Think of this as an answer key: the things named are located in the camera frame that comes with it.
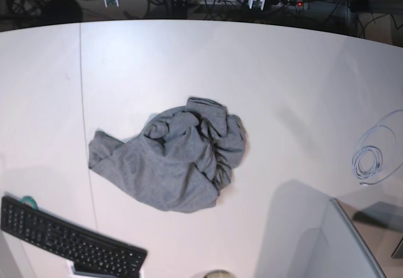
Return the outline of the grey t-shirt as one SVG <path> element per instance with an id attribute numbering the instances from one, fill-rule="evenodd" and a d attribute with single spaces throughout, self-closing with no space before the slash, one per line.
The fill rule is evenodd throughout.
<path id="1" fill-rule="evenodd" d="M 216 205 L 246 152 L 242 120 L 213 100 L 191 97 L 120 141 L 99 130 L 89 169 L 160 211 L 193 213 Z"/>

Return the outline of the white power strip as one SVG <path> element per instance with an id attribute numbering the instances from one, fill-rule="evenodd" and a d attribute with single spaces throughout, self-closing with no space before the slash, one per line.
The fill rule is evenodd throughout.
<path id="1" fill-rule="evenodd" d="M 206 5 L 209 7 L 215 6 L 246 6 L 247 0 L 190 0 L 191 4 Z M 309 7 L 310 0 L 266 0 L 264 5 L 264 10 L 269 10 L 270 8 L 297 8 L 297 9 L 307 9 Z"/>

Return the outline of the green tape roll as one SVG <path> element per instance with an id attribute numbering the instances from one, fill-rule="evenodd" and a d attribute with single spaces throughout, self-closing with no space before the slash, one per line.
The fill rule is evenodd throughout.
<path id="1" fill-rule="evenodd" d="M 32 209 L 37 210 L 38 205 L 35 201 L 35 199 L 29 195 L 26 195 L 20 199 L 20 202 L 28 207 L 31 207 Z"/>

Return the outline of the round tan object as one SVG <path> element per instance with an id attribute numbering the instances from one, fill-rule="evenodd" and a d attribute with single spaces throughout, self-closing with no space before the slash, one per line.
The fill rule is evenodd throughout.
<path id="1" fill-rule="evenodd" d="M 207 272 L 203 278 L 235 278 L 235 276 L 227 270 L 216 269 Z"/>

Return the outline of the black computer keyboard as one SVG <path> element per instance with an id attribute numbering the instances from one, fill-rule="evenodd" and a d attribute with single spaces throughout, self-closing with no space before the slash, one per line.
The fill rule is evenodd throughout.
<path id="1" fill-rule="evenodd" d="M 81 228 L 22 202 L 1 199 L 1 230 L 87 269 L 138 277 L 147 251 Z"/>

